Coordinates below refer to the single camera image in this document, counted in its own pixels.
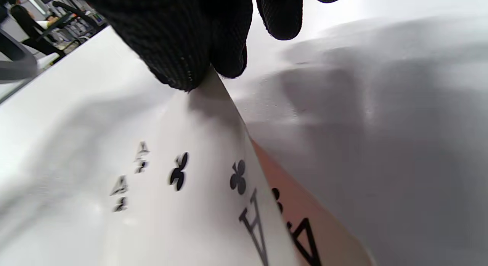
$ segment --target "black club suit symbol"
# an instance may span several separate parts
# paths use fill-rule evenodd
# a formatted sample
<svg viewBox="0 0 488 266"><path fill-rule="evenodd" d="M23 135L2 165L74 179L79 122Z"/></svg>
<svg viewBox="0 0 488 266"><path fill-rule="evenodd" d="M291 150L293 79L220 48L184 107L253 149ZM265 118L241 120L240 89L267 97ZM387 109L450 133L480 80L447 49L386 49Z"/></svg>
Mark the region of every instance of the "black club suit symbol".
<svg viewBox="0 0 488 266"><path fill-rule="evenodd" d="M176 164L178 165L177 168L173 169L171 176L169 177L169 185L173 185L176 182L176 190L181 190L183 186L183 182L185 182L185 173L183 169L186 167L186 163L188 162L188 153L184 153L182 157L176 158Z"/></svg>
<svg viewBox="0 0 488 266"><path fill-rule="evenodd" d="M138 169L136 170L136 174L140 174L141 172L144 171L144 168L148 166L148 162L147 161L144 161L144 160L141 160L141 162L139 163L139 167Z"/></svg>
<svg viewBox="0 0 488 266"><path fill-rule="evenodd" d="M279 190L277 188L273 188L271 191L273 192L273 196L275 197L276 203L278 204L279 211L281 213L283 213L283 204L281 204L281 202L278 201L278 199L279 199Z"/></svg>
<svg viewBox="0 0 488 266"><path fill-rule="evenodd" d="M246 170L244 160L239 161L237 168L234 162L232 169L234 169L234 174L230 177L230 188L233 190L237 187L239 194L243 195L246 191L246 180L244 177L242 177L244 175L244 171Z"/></svg>

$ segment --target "black glove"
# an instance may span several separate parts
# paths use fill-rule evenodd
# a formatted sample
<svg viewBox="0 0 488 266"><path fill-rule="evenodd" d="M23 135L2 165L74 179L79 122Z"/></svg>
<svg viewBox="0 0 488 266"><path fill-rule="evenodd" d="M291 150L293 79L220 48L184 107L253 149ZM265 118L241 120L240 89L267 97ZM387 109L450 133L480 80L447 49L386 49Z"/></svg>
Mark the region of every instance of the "black glove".
<svg viewBox="0 0 488 266"><path fill-rule="evenodd" d="M246 68L252 0L86 1L170 87L193 90L210 64L230 78ZM300 32L303 0L257 0L257 4L274 38L289 40Z"/></svg>

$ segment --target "white table surface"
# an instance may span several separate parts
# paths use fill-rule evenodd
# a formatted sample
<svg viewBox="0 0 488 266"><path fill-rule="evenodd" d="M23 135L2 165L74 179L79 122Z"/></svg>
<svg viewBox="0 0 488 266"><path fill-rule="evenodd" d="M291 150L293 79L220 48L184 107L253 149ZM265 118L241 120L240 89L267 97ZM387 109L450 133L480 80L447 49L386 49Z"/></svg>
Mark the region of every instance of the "white table surface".
<svg viewBox="0 0 488 266"><path fill-rule="evenodd" d="M379 265L486 265L486 0L304 8L286 42L255 11L225 80L251 136ZM0 265L96 264L100 181L173 93L108 28L5 101Z"/></svg>

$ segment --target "person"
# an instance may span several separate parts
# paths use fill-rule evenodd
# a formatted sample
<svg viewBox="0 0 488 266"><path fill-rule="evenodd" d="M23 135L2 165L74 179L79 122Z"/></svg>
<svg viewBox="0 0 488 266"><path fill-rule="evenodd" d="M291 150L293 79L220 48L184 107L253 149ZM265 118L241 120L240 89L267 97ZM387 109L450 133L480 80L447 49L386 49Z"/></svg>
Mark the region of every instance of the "person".
<svg viewBox="0 0 488 266"><path fill-rule="evenodd" d="M207 70L230 78L247 65L252 0L85 0L163 83L187 92ZM330 3L337 0L319 0ZM256 0L271 36L290 40L302 27L303 0Z"/></svg>
<svg viewBox="0 0 488 266"><path fill-rule="evenodd" d="M66 56L62 50L54 47L44 38L39 39L40 35L44 31L44 28L34 21L32 13L30 13L25 7L21 6L20 0L9 0L9 3L12 5L10 8L10 14L17 21L17 24L19 24L27 36L29 36L29 38L22 41L24 45L28 45L29 47L34 48L46 55L57 53L59 57L54 61L54 63L57 63L63 59L64 56Z"/></svg>
<svg viewBox="0 0 488 266"><path fill-rule="evenodd" d="M5 5L9 0L0 0L0 24L5 21L8 17L8 11Z"/></svg>

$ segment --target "club symbol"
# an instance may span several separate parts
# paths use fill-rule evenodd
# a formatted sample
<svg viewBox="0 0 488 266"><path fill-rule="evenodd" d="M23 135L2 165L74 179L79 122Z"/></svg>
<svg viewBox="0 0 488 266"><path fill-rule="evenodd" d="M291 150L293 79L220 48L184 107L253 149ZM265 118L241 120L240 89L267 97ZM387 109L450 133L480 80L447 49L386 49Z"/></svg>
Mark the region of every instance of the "club symbol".
<svg viewBox="0 0 488 266"><path fill-rule="evenodd" d="M127 209L125 206L127 205L125 202L125 197L119 199L119 205L114 209L114 212L122 212L123 210Z"/></svg>
<svg viewBox="0 0 488 266"><path fill-rule="evenodd" d="M234 169L234 174L230 177L230 188L233 190L237 187L239 194L243 195L246 191L246 180L242 176L246 170L246 163L244 163L244 160L240 160L236 169L236 163L234 162L232 169Z"/></svg>
<svg viewBox="0 0 488 266"><path fill-rule="evenodd" d="M176 190L181 190L183 186L183 182L185 182L185 173L183 169L186 167L186 163L188 162L188 153L184 153L182 157L178 157L175 160L176 164L178 165L177 168L173 169L171 176L169 177L169 185L173 185L176 182Z"/></svg>
<svg viewBox="0 0 488 266"><path fill-rule="evenodd" d="M281 204L281 202L278 201L278 199L279 199L279 190L277 188L273 188L271 191L273 192L273 195L275 197L276 203L278 204L279 211L281 213L283 213L283 204Z"/></svg>
<svg viewBox="0 0 488 266"><path fill-rule="evenodd" d="M141 160L141 162L139 162L139 167L136 170L136 174L140 174L141 172L143 172L145 167L147 167L148 165L149 165L149 162L147 162L145 160Z"/></svg>

